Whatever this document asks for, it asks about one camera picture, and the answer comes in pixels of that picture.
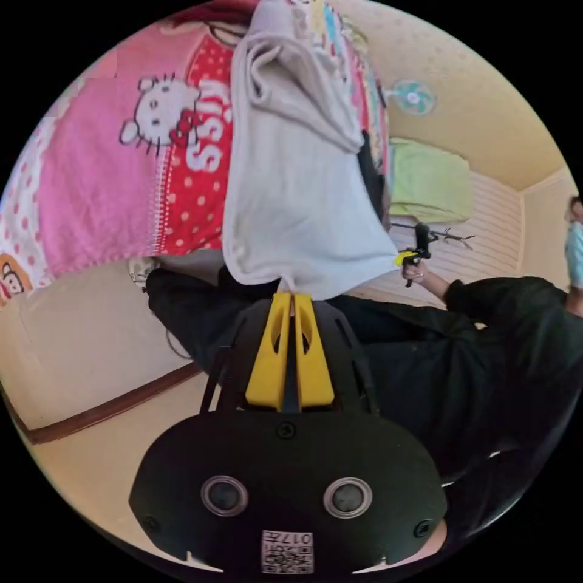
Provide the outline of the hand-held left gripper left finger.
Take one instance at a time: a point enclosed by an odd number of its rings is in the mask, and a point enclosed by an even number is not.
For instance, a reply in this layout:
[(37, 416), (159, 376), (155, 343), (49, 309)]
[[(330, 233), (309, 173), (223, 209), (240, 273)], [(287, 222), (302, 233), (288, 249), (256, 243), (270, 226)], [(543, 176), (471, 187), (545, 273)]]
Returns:
[(273, 296), (245, 391), (246, 401), (252, 406), (283, 405), (291, 307), (291, 293)]

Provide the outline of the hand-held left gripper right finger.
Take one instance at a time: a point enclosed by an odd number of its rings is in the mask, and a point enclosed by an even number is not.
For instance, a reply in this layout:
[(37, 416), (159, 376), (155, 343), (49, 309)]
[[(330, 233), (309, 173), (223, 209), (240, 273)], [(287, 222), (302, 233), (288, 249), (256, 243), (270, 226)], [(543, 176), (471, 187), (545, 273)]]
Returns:
[(300, 407), (329, 407), (335, 394), (313, 303), (295, 295), (296, 378)]

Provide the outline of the person's right hand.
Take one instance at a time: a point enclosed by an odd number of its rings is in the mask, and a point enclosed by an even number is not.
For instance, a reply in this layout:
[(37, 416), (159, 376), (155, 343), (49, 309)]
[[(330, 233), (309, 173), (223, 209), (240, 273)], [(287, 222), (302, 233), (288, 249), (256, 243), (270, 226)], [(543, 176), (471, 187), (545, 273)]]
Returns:
[(413, 284), (427, 287), (431, 283), (431, 272), (423, 261), (403, 265), (402, 276), (408, 287)]

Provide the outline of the person's left hand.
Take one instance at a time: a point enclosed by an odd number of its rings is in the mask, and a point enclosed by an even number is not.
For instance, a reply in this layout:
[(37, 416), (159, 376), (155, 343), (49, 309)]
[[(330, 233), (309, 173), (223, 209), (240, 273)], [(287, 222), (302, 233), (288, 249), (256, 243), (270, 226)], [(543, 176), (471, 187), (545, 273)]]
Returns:
[(446, 521), (442, 519), (436, 526), (431, 536), (428, 537), (423, 548), (420, 550), (421, 559), (425, 559), (429, 556), (432, 556), (433, 554), (438, 553), (446, 542), (447, 534), (448, 531)]

